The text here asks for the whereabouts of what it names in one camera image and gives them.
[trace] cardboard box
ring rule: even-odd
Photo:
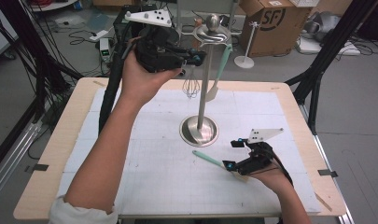
[[[241,0],[240,7],[246,13],[240,45],[246,49],[252,27],[256,29],[249,47],[248,57],[280,55],[291,52],[310,15],[311,7],[295,7],[289,0]]]

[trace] metal pole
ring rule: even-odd
[[[253,34],[255,33],[255,30],[256,30],[257,26],[258,26],[258,23],[257,22],[253,22],[253,24],[252,24],[252,31],[250,32],[249,42],[247,42],[247,48],[246,48],[244,60],[246,60],[246,58],[247,58],[247,53],[249,52],[250,44],[252,43]]]
[[[197,122],[197,129],[200,130],[203,127],[203,114],[205,112],[205,96],[208,92],[208,83],[209,83],[209,72],[211,71],[212,67],[212,58],[213,58],[213,47],[214,45],[210,44],[207,48],[207,55],[205,58],[205,62],[203,67],[205,70],[203,71],[203,84],[201,88],[201,98],[200,98],[200,110],[198,112],[198,122]]]

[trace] black strap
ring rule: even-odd
[[[46,165],[46,164],[36,164],[35,166],[34,166],[34,171],[35,170],[37,170],[37,171],[47,171],[47,169],[49,168],[49,166],[48,165]]]
[[[320,175],[331,175],[331,177],[337,177],[337,172],[331,171],[329,169],[326,170],[318,170],[317,171]]]

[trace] power strip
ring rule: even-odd
[[[96,34],[96,36],[90,36],[90,39],[91,40],[97,40],[97,39],[101,38],[102,36],[107,35],[107,33],[108,33],[108,31],[106,31],[106,30],[100,31],[100,32],[98,32],[98,34]]]

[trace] white device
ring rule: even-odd
[[[101,52],[102,60],[106,63],[110,63],[110,46],[108,38],[101,38],[99,40],[99,51]]]
[[[127,21],[138,21],[151,25],[158,25],[164,27],[171,27],[171,18],[169,17],[168,8],[131,13],[128,11],[125,13],[125,20]]]
[[[257,142],[265,142],[266,140],[277,136],[278,134],[284,131],[283,128],[280,129],[252,129],[250,131],[249,138],[247,139],[247,143],[257,143]]]

